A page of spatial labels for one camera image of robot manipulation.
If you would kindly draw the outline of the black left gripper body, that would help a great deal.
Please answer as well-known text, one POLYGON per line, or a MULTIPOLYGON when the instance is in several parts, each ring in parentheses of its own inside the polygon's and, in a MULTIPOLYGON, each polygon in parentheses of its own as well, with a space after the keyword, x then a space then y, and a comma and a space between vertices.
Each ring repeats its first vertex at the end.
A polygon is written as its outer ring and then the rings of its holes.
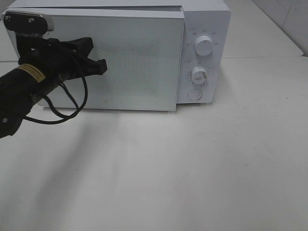
POLYGON ((15 69, 15 82, 61 83, 85 78, 82 64, 88 57, 72 50, 69 42, 17 34, 20 58, 15 69))

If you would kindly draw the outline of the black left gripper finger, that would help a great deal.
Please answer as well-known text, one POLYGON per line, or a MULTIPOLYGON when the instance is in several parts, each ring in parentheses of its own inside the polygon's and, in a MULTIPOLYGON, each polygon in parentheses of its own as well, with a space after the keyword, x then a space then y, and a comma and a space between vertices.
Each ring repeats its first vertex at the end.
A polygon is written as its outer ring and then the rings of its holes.
POLYGON ((72 50, 84 57, 88 57, 94 48, 92 38, 79 38, 69 43, 73 47, 72 50))
POLYGON ((95 61, 87 58, 82 64, 82 71, 85 76, 103 75, 107 71, 106 60, 95 61))

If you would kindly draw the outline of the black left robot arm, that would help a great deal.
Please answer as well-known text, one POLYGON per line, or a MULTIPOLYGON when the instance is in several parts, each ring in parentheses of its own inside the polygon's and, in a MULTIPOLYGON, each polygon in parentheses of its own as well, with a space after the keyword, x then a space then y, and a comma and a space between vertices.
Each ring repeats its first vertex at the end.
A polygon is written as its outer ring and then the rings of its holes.
POLYGON ((94 48, 91 38, 72 41, 17 35, 20 58, 18 66, 0 78, 0 136, 14 135, 24 120, 43 125, 57 125, 75 118, 88 99, 86 77, 103 75, 107 71, 104 59, 88 58, 94 48), (64 84, 80 78, 84 99, 79 105, 64 84), (57 87, 63 89, 75 111, 60 113, 48 95, 57 87), (59 120, 45 121, 29 117, 34 105, 44 100, 59 120))

